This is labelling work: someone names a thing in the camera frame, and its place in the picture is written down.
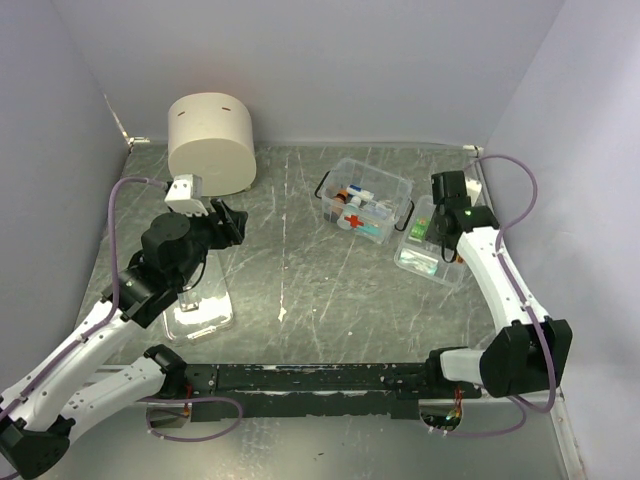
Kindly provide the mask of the small green box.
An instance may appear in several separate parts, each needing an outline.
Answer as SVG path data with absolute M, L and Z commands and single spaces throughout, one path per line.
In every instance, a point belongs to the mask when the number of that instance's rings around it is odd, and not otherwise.
M 426 240 L 430 219 L 428 217 L 417 217 L 409 231 L 408 240 L 421 243 Z

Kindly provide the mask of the clear divider tray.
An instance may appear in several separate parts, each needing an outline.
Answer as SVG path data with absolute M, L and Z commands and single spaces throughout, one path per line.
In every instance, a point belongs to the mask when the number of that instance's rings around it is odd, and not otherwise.
M 394 255 L 394 262 L 396 266 L 402 270 L 405 270 L 412 274 L 416 274 L 428 280 L 434 281 L 452 290 L 457 290 L 462 283 L 463 276 L 466 270 L 465 263 L 461 259 L 456 260 L 454 263 L 447 263 L 444 260 L 444 257 L 450 258 L 452 256 L 452 252 L 450 250 L 445 250 L 445 256 L 443 257 L 440 246 L 433 245 L 427 242 L 426 240 L 421 243 L 412 242 L 408 240 L 409 231 L 415 219 L 417 217 L 428 217 L 429 219 L 431 219 L 434 209 L 435 209 L 435 205 L 431 195 L 423 195 L 412 204 L 412 207 L 410 209 L 410 216 L 408 217 L 406 228 L 404 230 L 402 239 Z M 421 274 L 412 269 L 402 266 L 399 263 L 399 256 L 402 249 L 415 250 L 425 255 L 428 255 L 429 257 L 437 259 L 438 267 L 435 274 L 434 275 Z

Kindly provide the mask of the clear plastic medicine box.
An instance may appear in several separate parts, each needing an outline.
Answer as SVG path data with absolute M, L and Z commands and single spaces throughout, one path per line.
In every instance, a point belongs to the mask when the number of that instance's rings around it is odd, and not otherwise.
M 383 245 L 393 232 L 406 229 L 412 191 L 413 182 L 405 177 L 344 158 L 325 173 L 314 196 L 324 220 Z

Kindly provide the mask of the white green-label bottle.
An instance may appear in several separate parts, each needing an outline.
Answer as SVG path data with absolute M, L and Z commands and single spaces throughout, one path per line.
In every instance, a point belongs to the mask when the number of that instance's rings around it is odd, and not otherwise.
M 364 223 L 360 220 L 360 205 L 361 198 L 353 196 L 351 200 L 344 206 L 340 217 L 337 220 L 337 225 L 343 230 L 353 230 Z

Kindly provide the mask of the white blue bandage roll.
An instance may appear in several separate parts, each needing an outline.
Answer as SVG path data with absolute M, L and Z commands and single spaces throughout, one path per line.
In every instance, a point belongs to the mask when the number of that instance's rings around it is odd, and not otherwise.
M 353 196 L 353 197 L 358 197 L 360 198 L 362 201 L 365 202 L 369 202 L 372 201 L 374 199 L 374 194 L 366 189 L 363 189 L 357 185 L 349 185 L 347 187 L 347 192 Z

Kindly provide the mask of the brown orange-cap bottle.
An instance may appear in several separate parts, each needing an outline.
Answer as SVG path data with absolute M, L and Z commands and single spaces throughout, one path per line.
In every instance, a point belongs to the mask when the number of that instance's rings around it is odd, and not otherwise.
M 330 223 L 336 223 L 341 217 L 344 210 L 344 205 L 347 203 L 348 199 L 348 192 L 345 189 L 339 190 L 338 193 L 329 202 L 329 206 L 324 214 L 324 218 Z

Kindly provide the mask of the teal white sachet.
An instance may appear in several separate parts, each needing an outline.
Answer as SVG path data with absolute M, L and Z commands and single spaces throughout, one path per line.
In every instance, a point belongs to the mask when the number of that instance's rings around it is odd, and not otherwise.
M 404 267 L 426 275 L 434 275 L 438 267 L 437 259 L 411 249 L 401 250 L 399 263 Z

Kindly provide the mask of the teal-edged clear bag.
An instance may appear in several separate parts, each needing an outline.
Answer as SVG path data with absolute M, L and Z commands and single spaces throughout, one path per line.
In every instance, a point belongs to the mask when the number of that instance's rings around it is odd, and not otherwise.
M 388 221 L 394 216 L 394 208 L 388 202 L 367 202 L 362 211 L 369 217 L 379 221 Z
M 359 226 L 356 231 L 364 236 L 371 237 L 375 242 L 384 242 L 388 237 L 388 230 L 373 224 Z

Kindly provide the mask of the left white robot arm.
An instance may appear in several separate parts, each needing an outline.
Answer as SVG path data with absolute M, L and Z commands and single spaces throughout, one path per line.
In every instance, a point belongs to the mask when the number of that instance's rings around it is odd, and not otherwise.
M 241 244 L 247 220 L 247 212 L 213 200 L 200 215 L 172 208 L 151 222 L 140 250 L 81 326 L 2 393 L 1 454 L 17 476 L 44 474 L 86 430 L 132 403 L 186 393 L 186 363 L 165 345 L 147 349 L 121 373 L 84 383 L 177 301 L 210 251 Z

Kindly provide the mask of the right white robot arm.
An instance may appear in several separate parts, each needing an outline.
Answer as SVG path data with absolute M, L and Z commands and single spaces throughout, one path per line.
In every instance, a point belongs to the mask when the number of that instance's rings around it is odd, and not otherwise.
M 465 382 L 496 398 L 554 394 L 568 358 L 571 327 L 564 319 L 552 319 L 527 287 L 493 211 L 472 204 L 464 172 L 434 174 L 431 187 L 431 237 L 441 255 L 451 253 L 469 267 L 489 306 L 496 336 L 483 350 L 456 347 L 432 353 L 433 367 L 424 374 L 426 390 L 443 398 Z

